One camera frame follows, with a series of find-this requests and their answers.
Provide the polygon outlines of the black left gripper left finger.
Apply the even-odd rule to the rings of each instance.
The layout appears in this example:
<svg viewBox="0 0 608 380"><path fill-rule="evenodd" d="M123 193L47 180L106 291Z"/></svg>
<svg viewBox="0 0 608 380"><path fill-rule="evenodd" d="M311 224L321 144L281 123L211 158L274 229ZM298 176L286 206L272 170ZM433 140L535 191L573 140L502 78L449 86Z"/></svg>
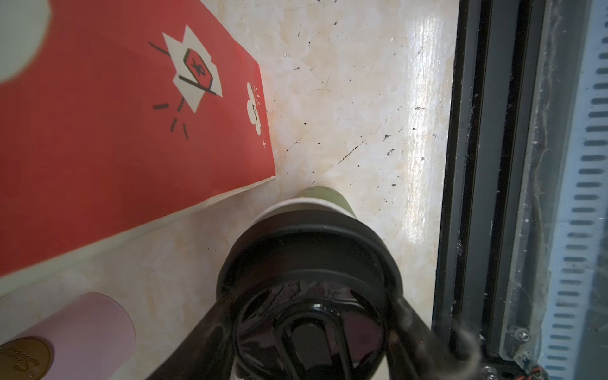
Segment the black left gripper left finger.
<svg viewBox="0 0 608 380"><path fill-rule="evenodd" d="M174 353L147 378L229 379L234 364L231 297L218 298Z"/></svg>

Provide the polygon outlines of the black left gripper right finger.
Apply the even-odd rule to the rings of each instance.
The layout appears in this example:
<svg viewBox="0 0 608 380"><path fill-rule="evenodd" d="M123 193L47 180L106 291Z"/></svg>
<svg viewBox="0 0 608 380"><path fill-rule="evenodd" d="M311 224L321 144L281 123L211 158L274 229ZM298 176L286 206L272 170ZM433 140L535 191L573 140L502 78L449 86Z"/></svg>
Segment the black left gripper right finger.
<svg viewBox="0 0 608 380"><path fill-rule="evenodd" d="M478 339L460 330L465 358L457 359L401 295L391 297L388 327L386 358L391 379L476 379L480 375Z"/></svg>

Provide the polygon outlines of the black plastic cup lid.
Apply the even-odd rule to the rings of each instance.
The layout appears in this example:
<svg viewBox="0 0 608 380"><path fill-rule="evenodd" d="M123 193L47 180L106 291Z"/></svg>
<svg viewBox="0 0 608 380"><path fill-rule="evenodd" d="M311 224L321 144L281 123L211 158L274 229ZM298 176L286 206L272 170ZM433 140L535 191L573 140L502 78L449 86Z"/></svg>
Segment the black plastic cup lid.
<svg viewBox="0 0 608 380"><path fill-rule="evenodd" d="M240 379L370 379L383 362L401 274L383 240L348 215L282 212L234 243L228 297Z"/></svg>

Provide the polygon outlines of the green paper coffee cup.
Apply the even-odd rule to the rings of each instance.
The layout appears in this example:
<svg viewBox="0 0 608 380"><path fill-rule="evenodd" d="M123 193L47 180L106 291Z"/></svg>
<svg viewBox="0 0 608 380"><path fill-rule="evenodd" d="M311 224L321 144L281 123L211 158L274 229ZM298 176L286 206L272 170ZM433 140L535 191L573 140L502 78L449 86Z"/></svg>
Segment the green paper coffee cup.
<svg viewBox="0 0 608 380"><path fill-rule="evenodd" d="M357 219L351 205L341 193L326 186L313 186L267 208L253 220L252 226L274 215L296 211L337 212Z"/></svg>

